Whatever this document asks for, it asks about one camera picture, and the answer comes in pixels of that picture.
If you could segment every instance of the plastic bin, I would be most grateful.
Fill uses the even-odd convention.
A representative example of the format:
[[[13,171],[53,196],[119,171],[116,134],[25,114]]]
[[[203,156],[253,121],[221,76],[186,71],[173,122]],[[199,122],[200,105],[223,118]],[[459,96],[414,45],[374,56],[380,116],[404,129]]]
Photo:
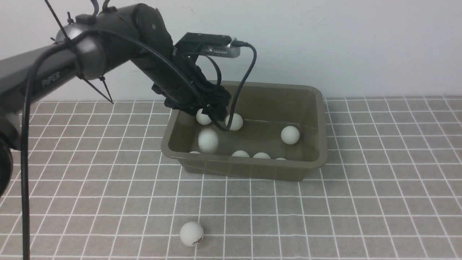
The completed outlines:
[[[226,81],[223,86],[234,95],[238,82]],[[194,116],[173,111],[162,140],[162,152],[177,159],[189,173],[269,180],[301,181],[310,170],[326,163],[324,104],[316,88],[248,82],[240,93],[236,113],[243,117],[243,127],[222,132],[213,124],[203,126]],[[294,145],[283,143],[280,137],[288,125],[300,131],[300,140]],[[216,130],[219,136],[217,152],[190,154],[199,151],[197,137],[206,127]],[[237,150],[244,150],[251,157],[265,152],[272,159],[232,157]],[[279,157],[287,161],[275,160]]]

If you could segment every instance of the black cable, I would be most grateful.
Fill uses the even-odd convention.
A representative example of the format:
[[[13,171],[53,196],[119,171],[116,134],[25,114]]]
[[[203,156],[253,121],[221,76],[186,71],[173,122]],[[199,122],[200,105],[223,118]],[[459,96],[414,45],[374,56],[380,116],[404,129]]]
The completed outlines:
[[[93,8],[94,8],[93,16],[96,16],[98,14],[98,12],[99,12],[98,0],[90,0],[90,1],[93,4]]]
[[[204,55],[204,54],[201,54],[201,53],[185,53],[185,54],[180,54],[180,56],[192,56],[192,55],[199,55],[199,56],[204,56],[205,58],[207,58],[208,60],[210,60],[210,62],[212,63],[213,67],[215,68],[215,71],[217,73],[217,84],[216,85],[221,85],[221,70],[220,70],[220,67],[218,67],[218,64],[208,55]]]
[[[59,29],[61,30],[62,34],[64,35],[64,38],[65,38],[66,40],[68,40],[68,39],[69,39],[69,36],[67,36],[67,33],[66,33],[66,31],[64,30],[64,27],[62,27],[62,24],[61,24],[61,22],[59,21],[58,16],[56,15],[55,11],[54,11],[53,8],[51,7],[50,2],[48,2],[48,0],[45,0],[45,3],[47,4],[48,9],[50,9],[51,14],[53,15],[53,17],[55,18],[56,22],[58,23]]]
[[[105,0],[105,1],[104,1],[104,3],[103,3],[103,9],[102,9],[103,12],[105,12],[105,11],[108,10],[109,1],[111,1],[111,0]]]
[[[237,87],[237,90],[236,92],[234,93],[234,99],[232,101],[232,105],[231,105],[231,111],[230,111],[230,118],[229,118],[229,127],[231,126],[231,123],[232,123],[232,119],[233,119],[233,116],[234,116],[234,110],[236,109],[236,103],[237,103],[237,99],[239,97],[239,93],[241,92],[242,90],[242,87],[244,86],[244,83],[245,81],[247,80],[247,78],[249,77],[250,73],[252,72],[252,69],[254,68],[255,66],[255,62],[257,61],[257,50],[255,49],[255,47],[253,45],[251,45],[250,43],[246,43],[246,42],[241,42],[241,41],[234,41],[232,43],[233,46],[236,46],[236,47],[249,47],[252,49],[253,53],[254,53],[254,58],[252,59],[252,62],[250,63],[250,66],[249,68],[247,69],[247,72],[245,73],[244,77],[242,78],[241,80],[241,83],[239,84],[239,86]]]
[[[34,62],[27,76],[27,85],[24,95],[24,107],[21,129],[21,197],[23,211],[23,259],[30,260],[30,211],[29,211],[29,119],[30,105],[32,103],[32,93],[34,91],[35,81],[38,70],[42,63],[50,56],[68,49],[71,44],[75,44],[90,34],[95,34],[97,31],[84,31],[73,40],[66,43],[54,45],[52,48],[43,52]]]
[[[209,115],[209,117],[212,120],[213,124],[221,131],[229,131],[229,129],[231,128],[233,117],[234,117],[234,111],[236,109],[236,103],[237,103],[237,99],[239,97],[239,93],[241,92],[242,87],[244,86],[244,83],[247,80],[248,76],[250,75],[253,67],[255,66],[255,62],[257,60],[257,51],[256,51],[254,46],[252,46],[249,43],[245,43],[245,42],[235,42],[235,46],[243,46],[243,47],[251,48],[253,50],[253,52],[254,52],[254,58],[252,60],[252,63],[249,66],[249,69],[247,70],[246,74],[242,78],[241,83],[237,87],[236,94],[234,95],[234,100],[233,100],[232,105],[231,105],[231,112],[230,112],[230,118],[228,120],[228,125],[226,127],[223,127],[222,125],[220,125],[220,123],[216,119],[215,115],[210,111],[209,107],[207,106],[207,103],[205,102],[205,100],[203,99],[201,94],[197,91],[197,89],[194,87],[194,85],[188,80],[188,78],[183,74],[183,72],[181,72],[171,61],[169,61],[167,58],[165,58],[162,54],[158,53],[156,50],[149,47],[148,45],[146,45],[146,44],[144,44],[144,43],[142,43],[140,41],[137,41],[137,40],[135,40],[133,38],[127,37],[127,36],[125,36],[123,34],[119,34],[119,33],[112,32],[112,31],[103,31],[103,30],[98,30],[98,31],[101,32],[101,33],[106,33],[108,35],[111,35],[111,36],[119,38],[119,39],[129,41],[131,43],[134,43],[134,44],[140,46],[142,49],[146,50],[147,52],[151,53],[152,55],[156,56],[162,62],[164,62],[170,69],[172,69],[184,81],[184,83],[186,83],[186,85],[192,91],[194,96],[196,96],[196,98],[199,101],[202,108]]]

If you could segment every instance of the ping pong ball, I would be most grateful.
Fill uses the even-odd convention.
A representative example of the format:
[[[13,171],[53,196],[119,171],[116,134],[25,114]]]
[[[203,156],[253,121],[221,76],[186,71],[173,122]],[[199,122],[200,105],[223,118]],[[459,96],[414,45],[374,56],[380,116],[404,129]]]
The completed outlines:
[[[188,222],[180,230],[180,239],[183,244],[193,247],[204,238],[204,229],[197,222]]]
[[[199,133],[199,148],[201,152],[212,154],[218,148],[218,135],[210,128],[205,128]]]
[[[267,153],[257,153],[254,155],[254,158],[271,159]]]
[[[228,126],[229,120],[230,120],[230,116],[228,115],[226,117],[226,126]],[[234,113],[234,116],[232,117],[230,130],[231,131],[237,131],[237,130],[241,129],[243,124],[244,124],[244,120],[242,119],[242,117],[239,114]]]
[[[286,144],[295,144],[300,139],[300,132],[295,126],[286,126],[281,132],[281,139]]]
[[[242,150],[234,152],[232,154],[232,156],[235,156],[235,157],[250,157],[250,155],[246,151],[242,151]]]
[[[208,115],[202,114],[202,108],[197,112],[196,119],[197,122],[199,122],[201,125],[208,125],[212,122]]]

